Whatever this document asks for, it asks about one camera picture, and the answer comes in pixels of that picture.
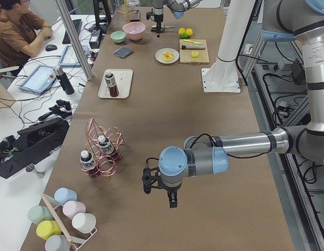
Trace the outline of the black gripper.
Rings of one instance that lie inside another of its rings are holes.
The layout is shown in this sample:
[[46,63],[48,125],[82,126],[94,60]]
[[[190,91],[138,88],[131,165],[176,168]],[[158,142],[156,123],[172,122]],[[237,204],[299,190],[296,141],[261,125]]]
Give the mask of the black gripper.
[[156,33],[157,38],[160,38],[160,32],[161,32],[161,25],[163,22],[163,14],[155,14],[154,15],[154,22],[156,23]]
[[162,183],[160,186],[167,191],[170,208],[176,208],[177,207],[177,191],[181,188],[181,184],[179,184],[175,187],[168,187]]

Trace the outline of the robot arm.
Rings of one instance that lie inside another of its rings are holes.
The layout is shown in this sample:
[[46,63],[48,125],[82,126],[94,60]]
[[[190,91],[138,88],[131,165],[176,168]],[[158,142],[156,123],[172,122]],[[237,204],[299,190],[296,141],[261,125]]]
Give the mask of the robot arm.
[[184,178],[225,172],[230,157],[292,153],[324,165],[324,1],[265,1],[263,5],[262,39],[302,44],[310,122],[255,134],[191,136],[183,148],[165,148],[156,168],[144,168],[142,181],[146,193],[165,189],[172,208],[177,206]]
[[156,35],[159,38],[164,21],[164,7],[169,8],[173,15],[179,19],[183,16],[184,12],[196,7],[200,2],[201,0],[184,0],[181,2],[155,0],[153,1],[152,11],[146,14],[146,19],[149,20],[150,17],[153,17],[153,21],[156,23]]

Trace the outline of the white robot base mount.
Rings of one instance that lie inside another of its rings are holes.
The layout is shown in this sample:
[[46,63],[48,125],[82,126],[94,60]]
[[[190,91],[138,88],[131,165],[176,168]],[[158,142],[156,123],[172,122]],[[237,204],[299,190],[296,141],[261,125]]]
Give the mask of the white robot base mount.
[[230,2],[217,59],[209,69],[203,69],[204,92],[240,92],[237,56],[254,6],[255,1]]

